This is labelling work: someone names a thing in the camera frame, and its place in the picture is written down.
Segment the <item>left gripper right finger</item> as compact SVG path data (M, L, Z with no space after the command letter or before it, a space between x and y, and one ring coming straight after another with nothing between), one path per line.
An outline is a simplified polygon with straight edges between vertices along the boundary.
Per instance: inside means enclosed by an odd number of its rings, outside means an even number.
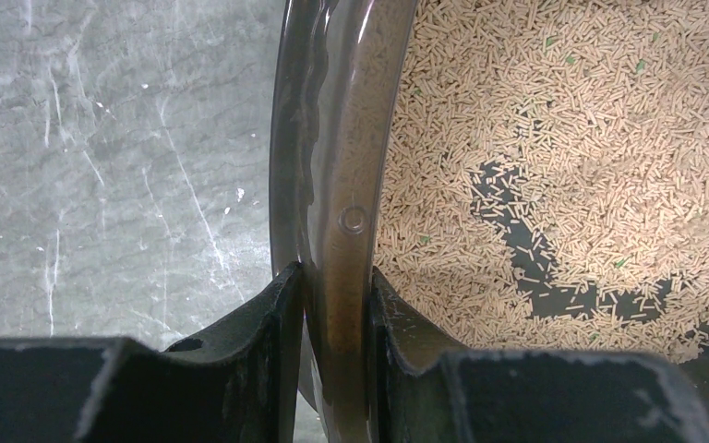
M649 353L472 349L379 271L369 321L374 442L709 442L691 381Z

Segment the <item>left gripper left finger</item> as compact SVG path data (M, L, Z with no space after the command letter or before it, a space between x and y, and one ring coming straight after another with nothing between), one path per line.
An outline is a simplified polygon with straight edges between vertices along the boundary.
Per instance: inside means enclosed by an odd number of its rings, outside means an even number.
M128 337L0 338L0 442L289 442L302 329L291 264L159 352Z

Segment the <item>dark grey litter box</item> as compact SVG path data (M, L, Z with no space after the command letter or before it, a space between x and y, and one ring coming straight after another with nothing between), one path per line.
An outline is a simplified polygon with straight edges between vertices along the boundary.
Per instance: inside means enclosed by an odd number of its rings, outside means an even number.
M282 24L270 144L271 258L275 269L292 261L303 267L299 388L331 442L374 442L369 299L375 271L400 296L375 257L392 121L420 2L291 1ZM676 365L709 413L709 351L677 363L644 351L458 342L476 350L649 353Z

